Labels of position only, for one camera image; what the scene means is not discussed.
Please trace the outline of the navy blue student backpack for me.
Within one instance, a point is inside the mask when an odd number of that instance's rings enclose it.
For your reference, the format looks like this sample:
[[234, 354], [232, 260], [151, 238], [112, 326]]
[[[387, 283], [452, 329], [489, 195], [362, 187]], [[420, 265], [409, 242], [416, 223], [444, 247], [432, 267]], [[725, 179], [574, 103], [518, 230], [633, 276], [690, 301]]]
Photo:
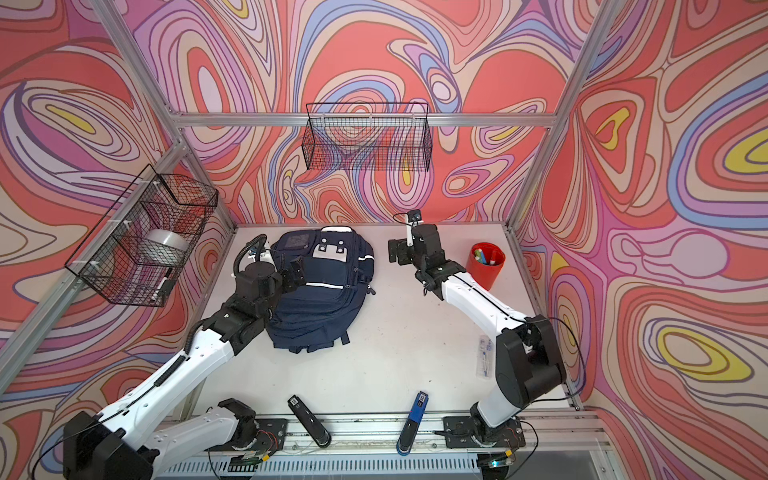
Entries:
[[299, 354], [348, 344], [348, 329], [375, 293], [371, 244], [349, 226], [326, 226], [289, 231], [271, 253], [280, 267], [299, 260], [305, 279], [282, 295], [267, 324], [273, 346]]

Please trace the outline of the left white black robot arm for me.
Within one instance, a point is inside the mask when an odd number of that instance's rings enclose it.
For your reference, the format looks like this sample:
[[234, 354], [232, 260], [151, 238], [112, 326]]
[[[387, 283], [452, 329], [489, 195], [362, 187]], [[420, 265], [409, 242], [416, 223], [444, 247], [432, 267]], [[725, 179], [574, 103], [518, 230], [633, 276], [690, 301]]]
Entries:
[[268, 254], [236, 265], [234, 275], [234, 294], [199, 322], [171, 360], [99, 413], [79, 413], [67, 422], [65, 478], [154, 479], [212, 447], [245, 450], [258, 439], [254, 411], [233, 398], [200, 418], [159, 427], [184, 397], [265, 330], [283, 294], [305, 283], [301, 260], [272, 263]]

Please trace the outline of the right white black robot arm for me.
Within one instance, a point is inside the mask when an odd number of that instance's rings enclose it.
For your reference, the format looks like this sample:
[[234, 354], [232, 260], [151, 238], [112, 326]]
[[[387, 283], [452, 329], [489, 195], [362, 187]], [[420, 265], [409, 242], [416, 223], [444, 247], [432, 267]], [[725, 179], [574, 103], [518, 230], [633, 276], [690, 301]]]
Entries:
[[414, 219], [405, 225], [405, 238], [388, 241], [389, 261], [414, 266], [424, 293], [461, 311], [493, 342], [495, 387], [470, 409], [478, 435], [502, 426], [566, 381], [549, 319], [513, 309], [448, 259], [436, 225]]

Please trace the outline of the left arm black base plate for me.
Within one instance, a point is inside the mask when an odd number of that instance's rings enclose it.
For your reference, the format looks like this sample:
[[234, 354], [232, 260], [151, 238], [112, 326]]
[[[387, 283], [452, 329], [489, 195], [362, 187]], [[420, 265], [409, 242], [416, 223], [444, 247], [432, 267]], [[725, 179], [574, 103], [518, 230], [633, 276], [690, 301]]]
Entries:
[[284, 447], [287, 427], [285, 418], [257, 419], [252, 425], [238, 426], [233, 440], [210, 447], [208, 451], [274, 454]]

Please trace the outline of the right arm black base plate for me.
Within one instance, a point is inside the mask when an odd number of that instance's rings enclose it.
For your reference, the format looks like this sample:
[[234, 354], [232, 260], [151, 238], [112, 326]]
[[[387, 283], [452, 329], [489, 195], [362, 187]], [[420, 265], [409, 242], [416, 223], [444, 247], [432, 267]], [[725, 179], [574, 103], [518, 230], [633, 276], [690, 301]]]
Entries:
[[503, 448], [516, 451], [526, 445], [520, 421], [510, 418], [496, 427], [486, 426], [480, 418], [473, 416], [446, 416], [443, 427], [435, 434], [445, 439], [449, 449], [493, 449]]

